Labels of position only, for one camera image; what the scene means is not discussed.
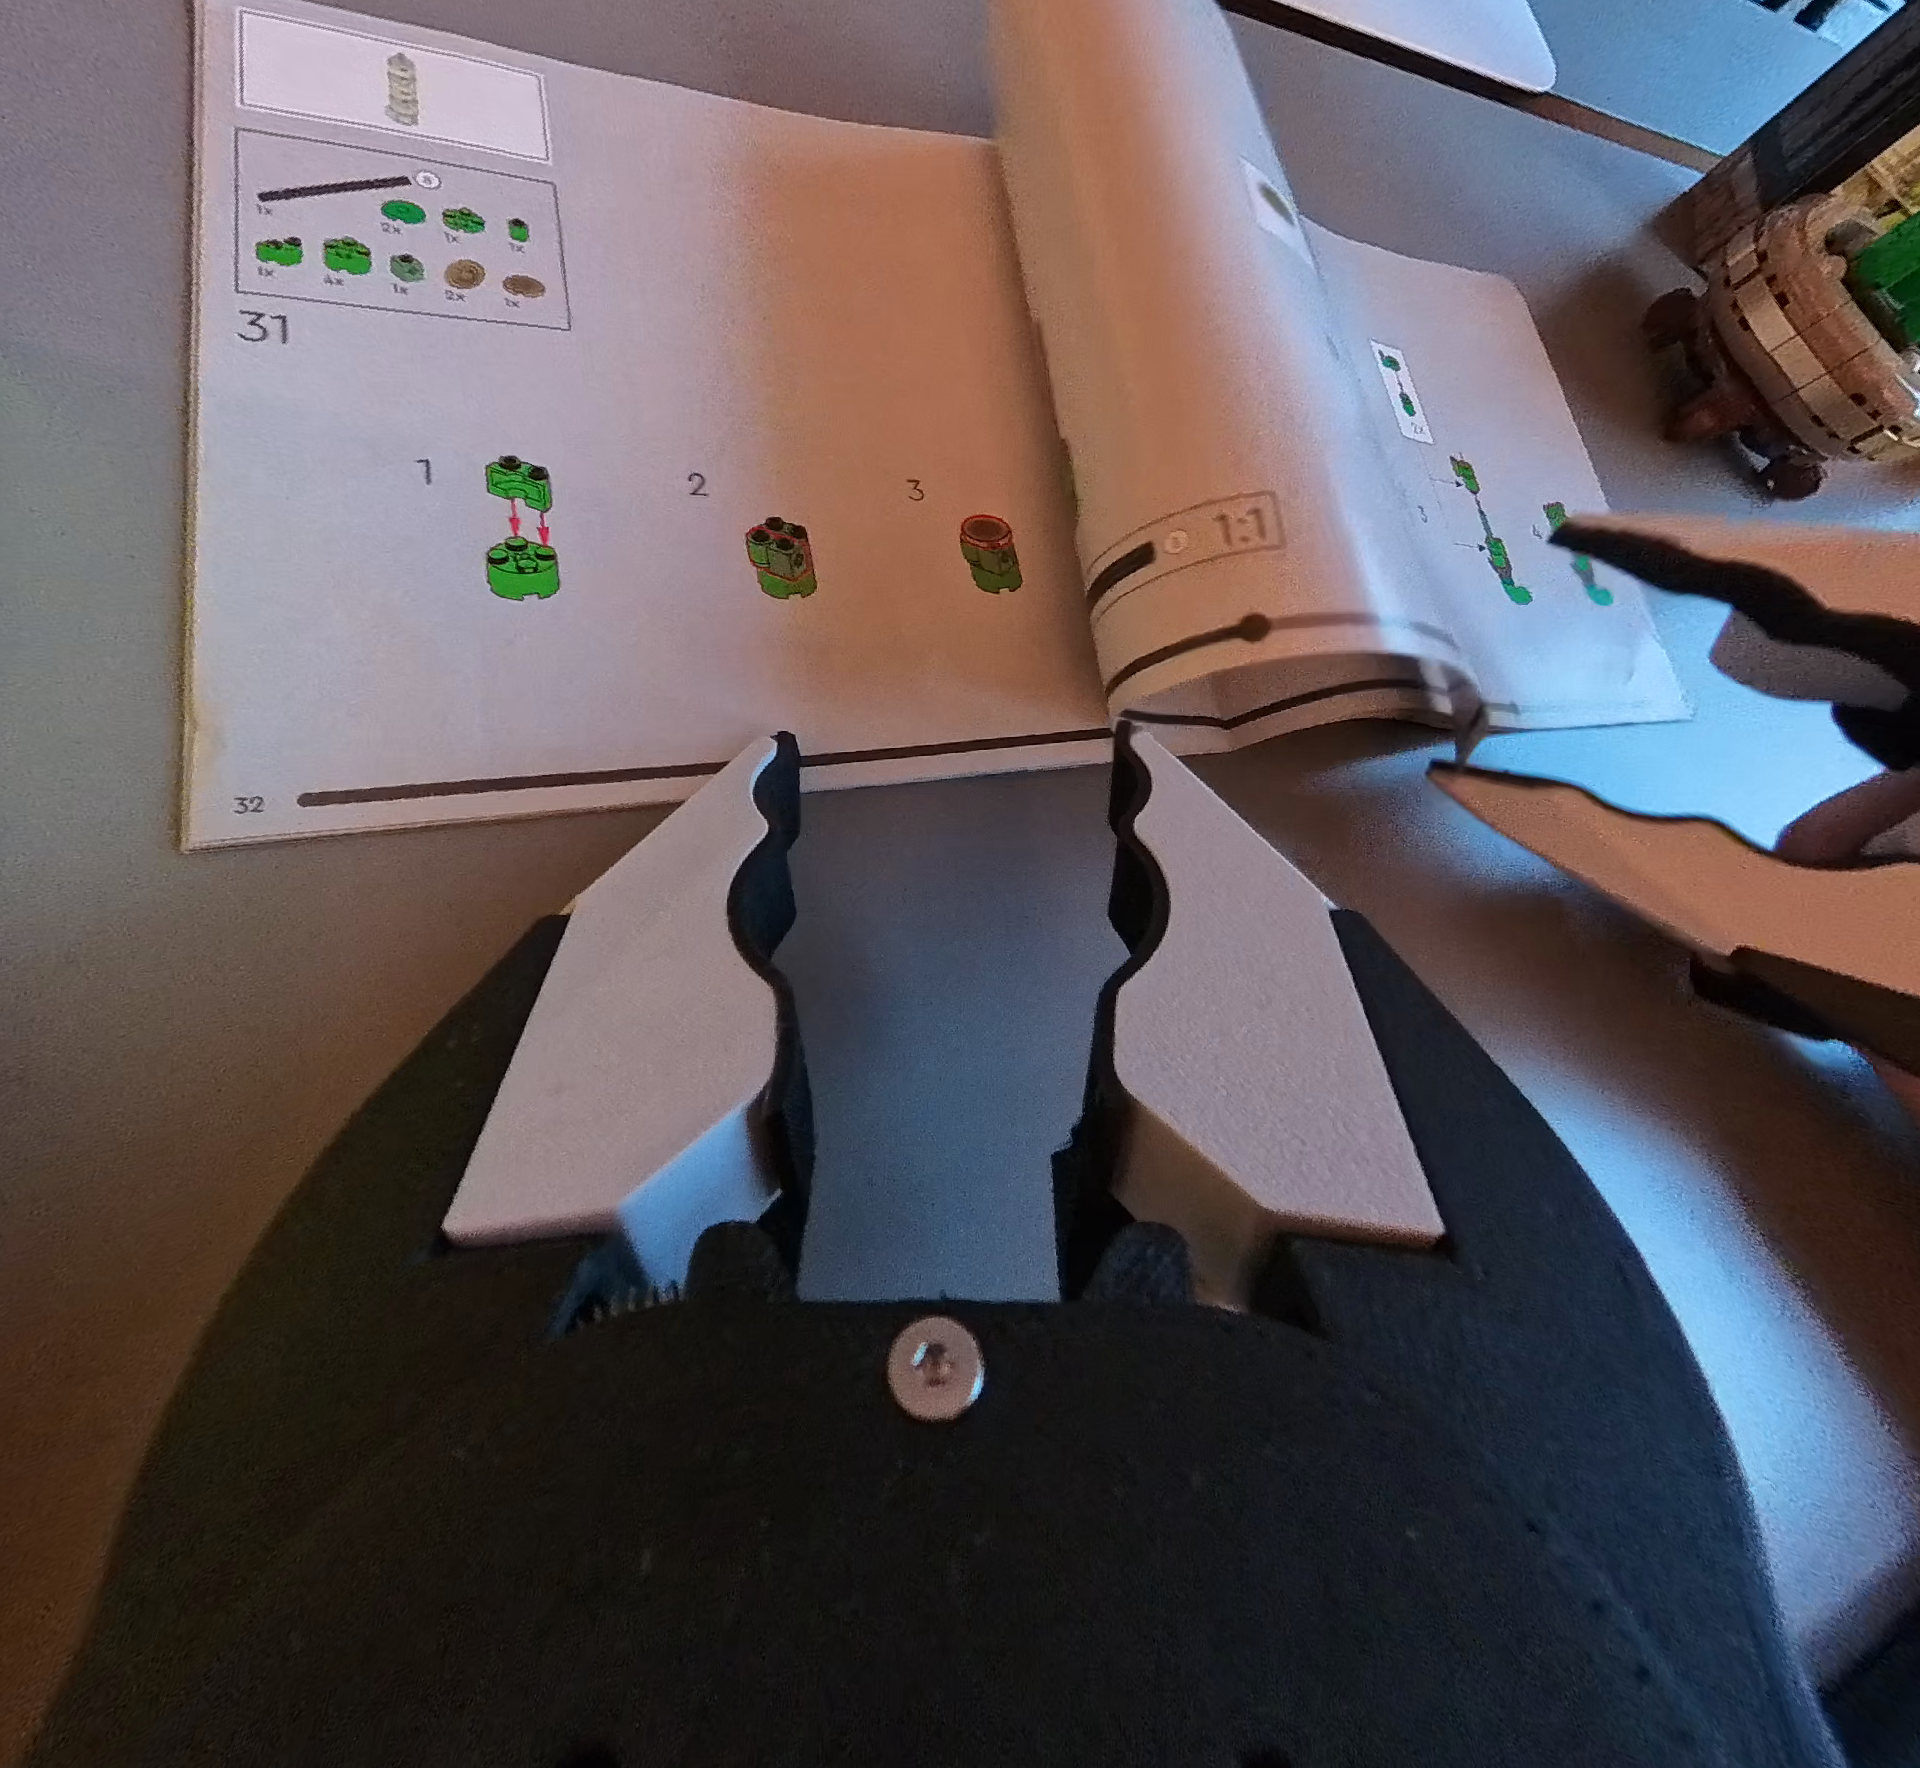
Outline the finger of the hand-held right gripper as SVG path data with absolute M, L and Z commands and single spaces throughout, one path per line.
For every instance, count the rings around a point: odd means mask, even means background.
M 1428 779 L 1536 857 L 1729 967 L 1750 949 L 1918 995 L 1915 819 L 1879 849 L 1813 865 L 1720 820 L 1623 810 L 1575 784 L 1436 762 Z
M 1574 516 L 1553 531 L 1671 594 L 1726 607 L 1710 662 L 1783 700 L 1833 709 L 1884 768 L 1918 762 L 1918 539 L 1909 531 L 1716 516 Z

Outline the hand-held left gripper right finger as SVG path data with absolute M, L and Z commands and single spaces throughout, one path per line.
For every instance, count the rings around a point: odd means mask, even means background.
M 1128 1223 L 1256 1304 L 1285 1239 L 1432 1252 L 1444 1221 L 1328 896 L 1153 734 L 1113 748 L 1108 919 L 1084 1112 L 1058 1151 L 1062 1296 Z

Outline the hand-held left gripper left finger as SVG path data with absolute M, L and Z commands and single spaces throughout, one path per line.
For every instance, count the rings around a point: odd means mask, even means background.
M 789 988 L 801 756 L 764 735 L 573 905 L 441 1232 L 459 1249 L 623 1240 L 685 1285 L 701 1236 L 803 1205 Z

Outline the green brick bamboo model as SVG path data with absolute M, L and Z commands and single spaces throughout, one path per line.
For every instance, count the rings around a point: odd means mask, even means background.
M 1918 219 L 1843 194 L 1741 226 L 1671 289 L 1641 333 L 1671 358 L 1671 443 L 1732 443 L 1773 504 L 1805 501 L 1837 460 L 1918 445 Z

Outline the building instruction booklet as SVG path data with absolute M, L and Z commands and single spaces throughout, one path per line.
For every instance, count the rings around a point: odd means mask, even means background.
M 1521 292 L 1344 238 L 1214 0 L 993 0 L 995 129 L 194 0 L 180 848 L 1344 721 L 1682 721 Z

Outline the grey desk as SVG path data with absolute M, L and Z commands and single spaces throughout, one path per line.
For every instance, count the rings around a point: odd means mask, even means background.
M 989 0 L 312 0 L 792 110 L 983 133 Z M 1511 277 L 1615 507 L 1726 507 L 1633 349 L 1657 157 L 1236 26 L 1316 220 Z M 4 0 L 4 1749 L 52 1693 L 199 1330 L 301 1172 L 524 926 L 653 812 L 181 856 L 185 0 Z M 1767 843 L 1865 763 L 1707 664 L 1664 729 L 1489 745 Z M 1915 1132 L 1861 1062 L 1701 1007 L 1653 935 L 1462 816 L 1397 729 L 1202 762 L 1367 912 L 1563 1136 L 1739 1445 L 1791 1635 L 1837 1675 L 1915 1588 Z M 822 1110 L 805 1288 L 1047 1288 L 1104 765 L 809 801 L 785 949 Z

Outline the person's right hand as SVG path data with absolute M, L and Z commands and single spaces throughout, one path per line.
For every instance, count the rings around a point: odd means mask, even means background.
M 1797 865 L 1839 865 L 1909 851 L 1899 832 L 1918 819 L 1918 769 L 1884 772 L 1840 791 L 1781 830 L 1773 851 Z

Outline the bamboo set box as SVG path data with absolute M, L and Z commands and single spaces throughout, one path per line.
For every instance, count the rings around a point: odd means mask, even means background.
M 1765 212 L 1837 191 L 1918 124 L 1918 2 L 1720 157 L 1657 220 L 1657 237 L 1688 266 Z

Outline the adjoining grey table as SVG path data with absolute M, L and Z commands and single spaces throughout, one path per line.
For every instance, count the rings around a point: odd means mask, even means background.
M 1251 21 L 1597 133 L 1637 131 L 1645 149 L 1676 161 L 1734 149 L 1843 56 L 1791 16 L 1749 0 L 1524 0 L 1556 63 L 1553 87 L 1527 94 L 1296 10 L 1220 2 Z

